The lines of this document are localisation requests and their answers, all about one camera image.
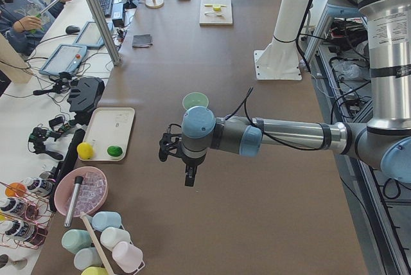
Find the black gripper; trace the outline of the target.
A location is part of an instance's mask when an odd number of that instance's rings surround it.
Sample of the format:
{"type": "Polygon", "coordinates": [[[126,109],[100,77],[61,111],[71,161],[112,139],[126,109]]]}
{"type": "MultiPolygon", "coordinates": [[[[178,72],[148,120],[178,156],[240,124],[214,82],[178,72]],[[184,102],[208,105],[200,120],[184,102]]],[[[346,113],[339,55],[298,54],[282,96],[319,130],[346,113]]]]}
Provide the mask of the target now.
{"type": "Polygon", "coordinates": [[[172,133],[171,128],[172,126],[176,126],[181,128],[180,125],[176,123],[171,123],[168,125],[166,132],[162,135],[161,140],[159,141],[160,149],[159,149],[159,160],[161,162],[165,162],[168,156],[173,156],[176,158],[180,158],[186,164],[185,169],[185,186],[192,186],[193,180],[195,180],[197,174],[197,166],[204,162],[206,158],[205,155],[193,158],[189,157],[182,151],[182,134],[181,133],[172,133]]]}

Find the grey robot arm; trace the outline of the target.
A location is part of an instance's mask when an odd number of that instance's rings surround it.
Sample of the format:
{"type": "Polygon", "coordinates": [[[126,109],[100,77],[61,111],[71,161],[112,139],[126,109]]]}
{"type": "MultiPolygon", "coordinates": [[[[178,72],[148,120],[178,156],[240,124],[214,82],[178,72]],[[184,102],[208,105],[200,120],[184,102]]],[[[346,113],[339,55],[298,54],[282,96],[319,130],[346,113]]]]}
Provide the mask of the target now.
{"type": "Polygon", "coordinates": [[[195,106],[178,134],[166,132],[159,159],[178,157],[186,165],[187,186],[209,149],[254,156],[262,144],[298,150],[332,150],[410,182],[410,0],[328,0],[332,17],[367,19],[372,118],[366,123],[305,123],[250,118],[232,113],[216,117],[195,106]]]}

